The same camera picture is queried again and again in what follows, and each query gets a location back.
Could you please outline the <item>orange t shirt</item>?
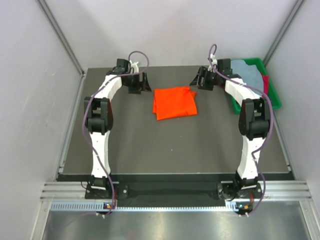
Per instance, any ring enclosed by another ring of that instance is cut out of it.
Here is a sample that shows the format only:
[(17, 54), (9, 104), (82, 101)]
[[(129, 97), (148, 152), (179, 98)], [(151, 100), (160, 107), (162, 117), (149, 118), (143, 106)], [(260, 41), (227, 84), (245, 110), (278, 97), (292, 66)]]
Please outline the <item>orange t shirt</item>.
[(198, 114), (196, 95), (189, 86), (155, 89), (152, 113), (157, 121), (195, 116)]

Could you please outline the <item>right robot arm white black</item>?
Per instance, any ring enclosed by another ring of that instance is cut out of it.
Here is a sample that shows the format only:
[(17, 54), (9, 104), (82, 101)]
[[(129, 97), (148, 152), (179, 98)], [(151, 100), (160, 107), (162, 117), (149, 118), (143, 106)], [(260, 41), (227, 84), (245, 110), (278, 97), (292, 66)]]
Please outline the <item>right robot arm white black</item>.
[(242, 135), (240, 164), (233, 181), (233, 192), (245, 198), (258, 185), (258, 169), (261, 149), (273, 128), (270, 99), (257, 94), (231, 68), (228, 58), (216, 59), (213, 54), (208, 58), (209, 67), (201, 66), (190, 83), (191, 87), (212, 91), (220, 86), (241, 106), (238, 129)]

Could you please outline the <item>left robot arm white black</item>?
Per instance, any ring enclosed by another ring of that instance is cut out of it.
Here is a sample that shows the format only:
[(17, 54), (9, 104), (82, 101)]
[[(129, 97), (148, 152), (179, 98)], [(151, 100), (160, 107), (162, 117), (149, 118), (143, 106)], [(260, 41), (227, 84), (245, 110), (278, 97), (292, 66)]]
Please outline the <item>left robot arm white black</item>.
[(109, 198), (114, 187), (109, 180), (111, 168), (108, 160), (108, 140), (114, 124), (111, 101), (125, 86), (130, 94), (150, 92), (146, 70), (139, 69), (138, 61), (117, 59), (116, 66), (108, 71), (98, 90), (84, 99), (82, 132), (88, 131), (86, 140), (92, 148), (92, 171), (89, 188), (96, 189), (102, 198)]

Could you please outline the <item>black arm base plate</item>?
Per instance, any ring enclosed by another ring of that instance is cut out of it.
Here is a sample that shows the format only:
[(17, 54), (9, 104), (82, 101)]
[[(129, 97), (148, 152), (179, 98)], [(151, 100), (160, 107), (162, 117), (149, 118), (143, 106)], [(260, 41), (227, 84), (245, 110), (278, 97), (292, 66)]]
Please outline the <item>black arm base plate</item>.
[(256, 176), (241, 179), (236, 173), (113, 174), (88, 176), (80, 182), (85, 199), (102, 200), (115, 208), (222, 207), (236, 202), (236, 210), (252, 210), (263, 195)]

